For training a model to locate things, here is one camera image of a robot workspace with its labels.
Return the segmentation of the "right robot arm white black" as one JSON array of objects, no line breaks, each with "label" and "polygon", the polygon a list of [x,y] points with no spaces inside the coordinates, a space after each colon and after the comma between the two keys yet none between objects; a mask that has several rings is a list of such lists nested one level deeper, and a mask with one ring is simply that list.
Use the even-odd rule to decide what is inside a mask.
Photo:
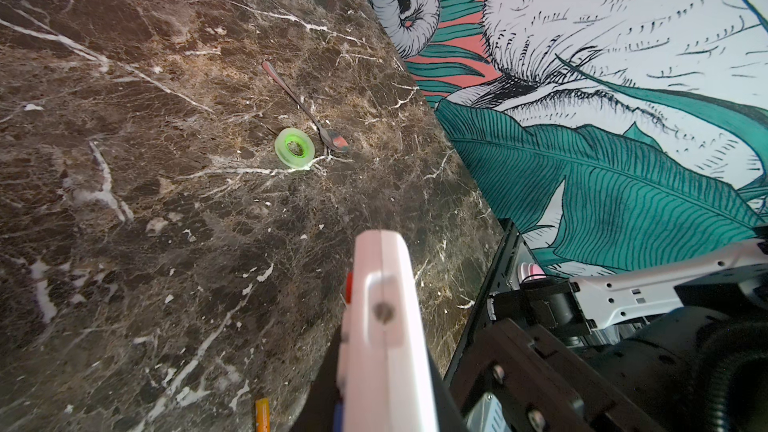
[{"label": "right robot arm white black", "polygon": [[508,226],[437,384],[443,431],[763,431],[767,230],[695,259],[558,276]]}]

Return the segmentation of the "orange AAA battery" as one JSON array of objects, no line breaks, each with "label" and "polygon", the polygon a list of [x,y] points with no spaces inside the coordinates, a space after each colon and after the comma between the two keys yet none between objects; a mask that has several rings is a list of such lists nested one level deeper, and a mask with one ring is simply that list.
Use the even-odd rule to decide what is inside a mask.
[{"label": "orange AAA battery", "polygon": [[254,402],[255,431],[270,432],[270,406],[267,398],[260,398]]}]

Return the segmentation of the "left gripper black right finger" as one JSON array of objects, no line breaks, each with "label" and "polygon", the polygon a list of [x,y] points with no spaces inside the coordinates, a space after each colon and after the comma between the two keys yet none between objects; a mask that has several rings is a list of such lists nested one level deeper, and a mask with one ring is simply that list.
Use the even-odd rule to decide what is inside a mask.
[{"label": "left gripper black right finger", "polygon": [[428,354],[432,391],[435,402],[438,430],[440,432],[468,432],[451,393],[430,354]]}]

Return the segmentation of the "white remote control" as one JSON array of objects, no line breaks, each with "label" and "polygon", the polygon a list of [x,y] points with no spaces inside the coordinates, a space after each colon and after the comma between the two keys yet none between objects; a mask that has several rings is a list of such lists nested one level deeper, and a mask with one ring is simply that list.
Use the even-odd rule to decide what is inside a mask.
[{"label": "white remote control", "polygon": [[336,385],[342,431],[439,428],[411,259],[395,231],[355,239]]}]

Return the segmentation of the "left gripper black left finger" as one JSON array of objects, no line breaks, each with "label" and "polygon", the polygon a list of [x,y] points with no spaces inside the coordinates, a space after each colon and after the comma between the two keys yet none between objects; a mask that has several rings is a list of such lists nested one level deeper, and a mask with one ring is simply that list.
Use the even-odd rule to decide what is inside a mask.
[{"label": "left gripper black left finger", "polygon": [[341,327],[334,331],[304,406],[291,431],[334,431],[339,390],[336,383]]}]

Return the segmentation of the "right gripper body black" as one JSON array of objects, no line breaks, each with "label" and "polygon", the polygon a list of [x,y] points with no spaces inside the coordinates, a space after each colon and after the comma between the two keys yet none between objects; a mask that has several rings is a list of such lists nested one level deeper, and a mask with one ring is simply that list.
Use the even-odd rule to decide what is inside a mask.
[{"label": "right gripper body black", "polygon": [[477,332],[449,390],[463,414],[490,392],[514,431],[658,431],[660,425],[543,327]]}]

